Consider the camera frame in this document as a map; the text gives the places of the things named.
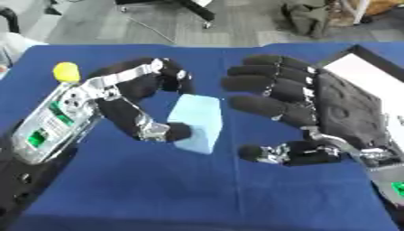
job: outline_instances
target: transparent casing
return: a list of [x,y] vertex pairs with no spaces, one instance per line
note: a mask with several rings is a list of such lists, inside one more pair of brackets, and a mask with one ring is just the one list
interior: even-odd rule
[[60,83],[23,121],[12,136],[14,152],[28,164],[57,157],[102,118],[96,102],[78,83]]

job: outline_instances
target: light blue cube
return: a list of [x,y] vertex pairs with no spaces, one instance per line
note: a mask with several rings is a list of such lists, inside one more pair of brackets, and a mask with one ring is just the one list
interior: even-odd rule
[[176,147],[211,154],[223,127],[220,101],[214,97],[182,95],[168,122],[181,122],[191,127],[192,136],[175,142]]

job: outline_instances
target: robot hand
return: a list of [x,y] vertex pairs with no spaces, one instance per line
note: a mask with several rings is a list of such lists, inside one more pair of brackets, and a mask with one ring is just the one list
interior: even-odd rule
[[267,116],[303,132],[304,141],[278,147],[245,145],[241,158],[253,162],[302,165],[338,162],[348,153],[367,170],[379,192],[404,206],[402,150],[391,139],[381,101],[324,69],[281,56],[252,56],[222,79],[235,96],[236,110]]
[[159,124],[139,106],[142,99],[159,90],[192,94],[191,76],[179,64],[168,59],[141,58],[102,68],[89,78],[116,75],[111,97],[96,100],[101,113],[129,136],[143,141],[173,142],[191,136],[187,125]]

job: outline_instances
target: black sleeve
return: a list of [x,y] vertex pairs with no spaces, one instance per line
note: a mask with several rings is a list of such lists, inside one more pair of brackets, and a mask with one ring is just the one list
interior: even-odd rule
[[13,152],[10,139],[15,127],[0,137],[0,231],[10,226],[45,191],[77,152],[75,147],[70,147],[44,164],[26,164]]

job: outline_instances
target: robotic hand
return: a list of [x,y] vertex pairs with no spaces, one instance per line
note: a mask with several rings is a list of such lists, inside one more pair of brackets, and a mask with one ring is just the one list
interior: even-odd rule
[[382,196],[404,206],[403,151],[386,126],[381,101],[324,69],[281,56],[259,55],[232,67],[222,79],[227,91],[255,96],[229,99],[233,109],[301,129],[303,141],[278,147],[245,145],[242,159],[287,166],[339,162],[349,154],[368,172]]
[[159,124],[139,106],[142,99],[152,97],[159,89],[179,94],[192,94],[191,76],[172,60],[142,58],[118,63],[90,74],[89,79],[119,76],[155,68],[138,78],[117,83],[108,92],[110,96],[96,99],[101,113],[129,136],[141,141],[174,142],[189,138],[190,129],[181,123]]
[[[62,77],[74,76],[69,70]],[[139,106],[159,89],[192,93],[191,76],[168,59],[143,58],[99,69],[88,79],[62,82],[22,122],[0,136],[0,230],[52,183],[77,144],[102,116],[141,141],[191,136],[184,124],[159,124]]]

